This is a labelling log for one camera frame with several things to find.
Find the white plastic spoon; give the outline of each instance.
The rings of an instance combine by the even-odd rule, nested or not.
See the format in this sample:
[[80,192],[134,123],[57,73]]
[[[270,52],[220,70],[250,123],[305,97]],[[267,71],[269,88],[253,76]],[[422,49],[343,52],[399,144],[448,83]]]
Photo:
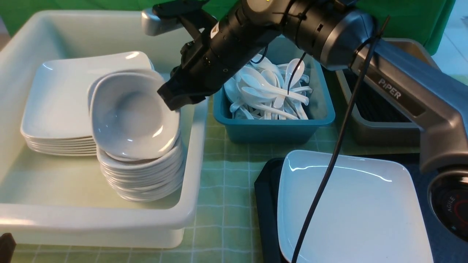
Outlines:
[[295,100],[298,100],[305,105],[309,105],[309,98],[302,96],[300,94],[288,92],[284,89],[274,87],[270,85],[265,78],[255,69],[249,68],[249,67],[243,67],[240,70],[241,77],[247,83],[248,86],[251,86],[252,88],[258,89],[259,91],[266,92],[266,93],[273,93],[277,95],[282,95],[286,97],[293,98]]
[[258,90],[251,87],[241,87],[241,95],[244,100],[256,103],[270,103],[276,98],[273,94],[260,93]]
[[[286,70],[285,70],[285,69],[280,69],[279,71],[281,72],[281,76],[286,75]],[[309,78],[309,76],[303,74],[303,75],[300,77],[300,80],[302,80],[302,81],[305,82],[305,83],[309,83],[310,78]]]
[[239,110],[242,112],[242,114],[245,115],[245,117],[248,119],[248,120],[253,120],[255,119],[252,114],[244,107],[244,106],[240,106],[239,107]]
[[[271,107],[272,105],[273,105],[273,102],[266,104],[266,106],[269,106],[269,107]],[[270,111],[266,111],[264,115],[264,119],[271,120],[271,116],[272,116],[272,113]]]
[[231,113],[234,113],[244,104],[241,98],[241,93],[237,89],[236,84],[237,82],[233,78],[230,78],[226,83],[224,83],[224,92],[226,93],[227,99],[231,102],[231,107],[229,107],[229,111]]
[[297,101],[297,100],[291,100],[289,98],[286,99],[287,104],[289,104],[294,111],[297,113],[297,116],[299,117],[300,120],[308,120],[309,117],[307,117],[306,111],[302,107],[302,104]]
[[252,66],[254,66],[254,68],[256,69],[266,69],[266,70],[272,71],[278,77],[279,84],[282,87],[285,84],[285,80],[281,76],[281,72],[279,72],[278,67],[275,64],[273,64],[268,58],[263,58],[263,60],[258,64],[253,63],[253,62],[259,61],[261,58],[262,58],[262,55],[260,54],[255,55],[250,60]]
[[309,86],[302,86],[302,87],[298,87],[298,88],[292,88],[289,90],[289,92],[295,92],[295,93],[299,93],[303,96],[305,96],[305,93],[306,92],[310,92],[312,93],[313,89],[311,89]]
[[265,80],[272,86],[278,87],[279,80],[278,76],[273,73],[273,71],[265,69],[262,71],[261,75],[265,78]]
[[278,110],[278,109],[275,109],[275,108],[272,108],[272,107],[268,107],[266,105],[263,105],[261,103],[257,103],[255,100],[249,100],[249,97],[245,97],[244,98],[244,102],[254,108],[254,109],[257,109],[257,110],[263,110],[265,113],[266,112],[271,112],[271,113],[275,113],[279,116],[284,116],[285,118],[288,118],[288,119],[291,119],[291,120],[298,120],[299,118],[297,118],[297,116],[294,116],[292,114],[289,114],[289,113],[286,113],[284,111],[281,111],[281,110]]
[[[286,68],[286,76],[285,76],[285,85],[282,86],[283,89],[287,90],[289,82],[291,82],[290,87],[294,86],[299,80],[302,74],[304,73],[304,61],[301,61],[298,58],[295,58],[289,62],[288,67]],[[285,96],[278,96],[275,102],[273,103],[273,107],[276,109],[280,109],[285,102]]]

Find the black tray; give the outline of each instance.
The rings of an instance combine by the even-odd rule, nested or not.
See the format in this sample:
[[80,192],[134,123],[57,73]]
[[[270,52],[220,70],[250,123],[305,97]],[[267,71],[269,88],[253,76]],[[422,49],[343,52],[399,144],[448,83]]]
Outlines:
[[[419,172],[419,154],[366,155],[366,158],[396,161],[406,167],[416,188],[435,263],[468,263],[468,243],[446,230],[432,214],[427,201],[427,186],[437,173]],[[276,211],[279,179],[284,158],[268,161],[255,181],[258,224],[265,263],[286,263],[278,243]]]

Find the black grate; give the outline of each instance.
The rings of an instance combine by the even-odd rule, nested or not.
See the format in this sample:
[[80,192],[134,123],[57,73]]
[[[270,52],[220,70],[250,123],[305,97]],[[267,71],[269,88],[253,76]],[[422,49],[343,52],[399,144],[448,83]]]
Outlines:
[[[343,70],[344,77],[351,93],[354,89],[358,77],[350,70]],[[382,96],[374,91],[369,85],[363,83],[363,87],[359,92],[356,100],[356,107],[363,119],[370,122],[390,122],[390,123],[408,123],[411,122],[390,103],[388,103]]]

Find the silver arm segment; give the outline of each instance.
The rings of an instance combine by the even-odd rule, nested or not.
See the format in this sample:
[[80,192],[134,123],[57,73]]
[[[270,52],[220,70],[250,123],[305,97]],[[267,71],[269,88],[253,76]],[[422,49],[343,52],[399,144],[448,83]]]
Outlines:
[[[359,73],[362,48],[351,69]],[[420,127],[422,172],[468,165],[468,87],[380,40],[365,82]]]
[[182,24],[176,19],[161,19],[153,14],[152,8],[141,11],[141,27],[148,36],[157,36],[179,28]]

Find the table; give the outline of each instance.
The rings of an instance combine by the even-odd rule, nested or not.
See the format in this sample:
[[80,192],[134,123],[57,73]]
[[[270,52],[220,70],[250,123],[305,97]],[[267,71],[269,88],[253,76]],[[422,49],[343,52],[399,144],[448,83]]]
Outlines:
[[[468,76],[454,77],[468,85]],[[179,247],[140,249],[19,244],[13,263],[261,263],[254,182],[266,161],[284,157],[291,150],[333,151],[337,139],[336,124],[341,123],[346,104],[336,87],[329,89],[336,121],[331,126],[318,129],[303,145],[233,144],[227,138],[224,126],[214,120],[210,101],[197,215],[192,225],[185,229]],[[414,147],[358,146],[348,132],[341,153],[417,151]]]

